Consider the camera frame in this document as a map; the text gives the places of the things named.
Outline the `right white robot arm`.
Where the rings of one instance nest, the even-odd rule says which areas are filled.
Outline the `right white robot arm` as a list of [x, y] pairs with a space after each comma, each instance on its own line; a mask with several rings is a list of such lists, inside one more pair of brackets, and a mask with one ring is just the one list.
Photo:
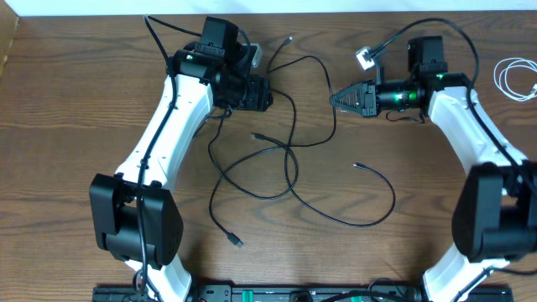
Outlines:
[[446, 136], [467, 179], [453, 243], [422, 275], [425, 301], [464, 301], [491, 273], [536, 250], [536, 164], [498, 131], [462, 73], [354, 83], [329, 102], [362, 117], [420, 109]]

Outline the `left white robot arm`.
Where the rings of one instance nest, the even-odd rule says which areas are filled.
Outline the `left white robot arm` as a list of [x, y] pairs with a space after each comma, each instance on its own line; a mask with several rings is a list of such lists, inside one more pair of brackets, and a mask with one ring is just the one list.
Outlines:
[[97, 174], [89, 197], [97, 246], [135, 272], [142, 299], [186, 301], [193, 279], [178, 255], [184, 223], [175, 181], [196, 130], [214, 107], [263, 111], [268, 82], [252, 74], [263, 51], [241, 44], [237, 55], [180, 49], [142, 137], [114, 175]]

